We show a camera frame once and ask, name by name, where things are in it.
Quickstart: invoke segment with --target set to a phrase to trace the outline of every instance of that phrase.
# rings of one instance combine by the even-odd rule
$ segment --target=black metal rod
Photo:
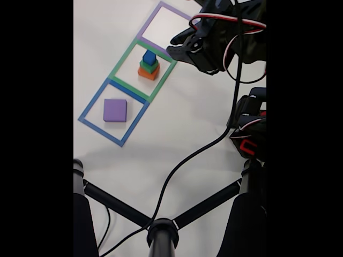
[[[151,218],[148,216],[137,211],[136,209],[133,209],[131,206],[115,198],[114,196],[106,193],[104,190],[88,182],[86,179],[84,179],[84,185],[86,195],[127,218],[129,221],[144,227],[151,220]]]
[[[191,209],[187,210],[185,213],[179,215],[174,219],[178,229],[182,229],[193,221],[197,220],[201,216],[205,215],[214,208],[220,206],[222,203],[231,199],[240,192],[240,186],[237,182],[241,183],[242,179],[239,179],[227,187],[220,190],[218,193],[210,196],[201,203],[195,205]]]

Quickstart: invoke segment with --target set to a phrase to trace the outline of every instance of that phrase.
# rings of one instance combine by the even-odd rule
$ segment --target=red and white wire
[[[250,34],[256,34],[256,33],[260,33],[262,32],[263,29],[254,29],[252,31],[247,31],[247,32],[244,32],[243,35],[250,35]],[[228,70],[226,69],[226,66],[225,66],[225,60],[226,60],[226,57],[227,57],[227,52],[229,51],[230,49],[230,46],[232,45],[232,43],[234,42],[234,40],[238,37],[238,35],[235,35],[231,40],[230,42],[228,43],[228,45],[226,46],[225,48],[225,51],[224,51],[224,56],[223,56],[223,67],[224,69],[228,72]]]
[[[199,19],[199,18],[209,18],[209,19],[217,19],[217,20],[225,20],[225,21],[231,21],[231,22],[238,22],[238,18],[237,17],[233,17],[233,16],[226,16],[226,15],[222,15],[222,14],[217,14],[217,13],[198,13],[198,14],[195,14],[189,21],[189,26],[191,26],[193,29],[197,30],[198,28],[196,27],[196,25],[193,24],[193,20],[195,19]],[[242,23],[243,24],[246,24],[246,25],[250,25],[250,26],[256,26],[258,27],[258,29],[254,29],[254,30],[251,30],[251,31],[247,31],[247,32],[244,32],[243,35],[249,35],[249,34],[255,34],[255,33],[260,33],[262,32],[264,29],[267,28],[267,25],[262,23],[262,22],[259,22],[259,21],[255,21],[255,20],[249,20],[249,19],[242,19]],[[235,78],[233,78],[230,74],[230,72],[228,71],[228,69],[226,68],[225,66],[225,60],[226,60],[226,57],[227,57],[227,52],[230,48],[230,46],[232,45],[233,41],[238,37],[238,35],[234,36],[231,41],[228,43],[228,45],[226,46],[226,49],[225,49],[225,52],[224,52],[224,56],[223,56],[223,67],[224,67],[224,70],[226,70],[226,72],[229,74],[229,76],[235,80]],[[266,71],[264,71],[264,74],[262,75],[261,78],[257,79],[257,80],[254,80],[254,81],[248,81],[248,82],[244,82],[244,81],[240,81],[241,83],[243,84],[251,84],[251,83],[254,83],[254,82],[258,82],[260,81],[261,79],[264,78],[264,76],[266,76]]]
[[[210,19],[217,19],[217,20],[226,20],[226,21],[232,21],[232,22],[237,22],[238,18],[233,17],[233,16],[226,16],[226,15],[221,15],[217,13],[205,13],[201,12],[198,14],[195,14],[189,21],[189,25],[194,28],[195,30],[197,29],[196,26],[192,23],[193,20],[199,19],[199,18],[210,18]],[[255,20],[249,20],[249,19],[242,19],[243,24],[251,25],[251,26],[256,26],[261,29],[266,29],[267,25],[265,25],[262,22],[255,21]]]
[[[246,127],[248,127],[248,126],[250,126],[250,125],[252,125],[252,124],[257,123],[257,122],[259,122],[260,120],[262,120],[262,119],[254,119],[254,120],[252,120],[251,122],[246,123],[243,127],[238,127],[238,128],[240,129],[240,131],[243,131]]]

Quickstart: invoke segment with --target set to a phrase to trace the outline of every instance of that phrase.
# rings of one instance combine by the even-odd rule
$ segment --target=green square outline
[[[123,63],[125,62],[126,58],[129,56],[130,52],[133,50],[133,48],[135,47],[135,45],[140,45],[141,47],[150,50],[151,52],[155,53],[156,55],[158,55],[159,57],[161,57],[162,59],[170,62],[170,66],[167,68],[166,72],[164,73],[163,77],[160,79],[160,81],[158,82],[158,84],[156,85],[154,91],[151,93],[150,96],[144,94],[143,92],[139,91],[138,89],[136,89],[135,87],[129,85],[128,83],[126,83],[125,81],[121,80],[120,78],[116,77],[115,74],[117,73],[117,71],[120,69],[120,67],[123,65]],[[140,97],[142,97],[143,99],[147,100],[149,103],[151,103],[154,98],[156,97],[157,93],[159,92],[159,90],[161,89],[162,85],[165,83],[165,81],[167,80],[168,76],[170,75],[170,73],[172,72],[173,68],[175,67],[177,61],[173,60],[171,57],[169,57],[168,55],[160,52],[159,50],[153,48],[151,45],[139,40],[138,38],[135,38],[131,44],[129,45],[129,47],[127,48],[127,50],[125,51],[125,53],[123,54],[123,56],[120,58],[120,60],[118,61],[118,63],[116,64],[116,66],[114,66],[113,70],[110,72],[108,78],[119,83],[120,85],[122,85],[123,87],[127,88],[128,90],[134,92],[135,94],[139,95]]]

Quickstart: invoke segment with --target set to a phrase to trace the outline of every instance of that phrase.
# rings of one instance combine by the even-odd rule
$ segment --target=purple block
[[[125,99],[105,99],[103,107],[103,120],[105,122],[126,122]]]

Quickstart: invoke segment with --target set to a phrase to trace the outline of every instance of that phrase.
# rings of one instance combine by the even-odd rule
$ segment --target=blue block
[[[151,52],[150,50],[146,50],[145,54],[143,55],[143,62],[152,66],[156,62],[156,54]]]

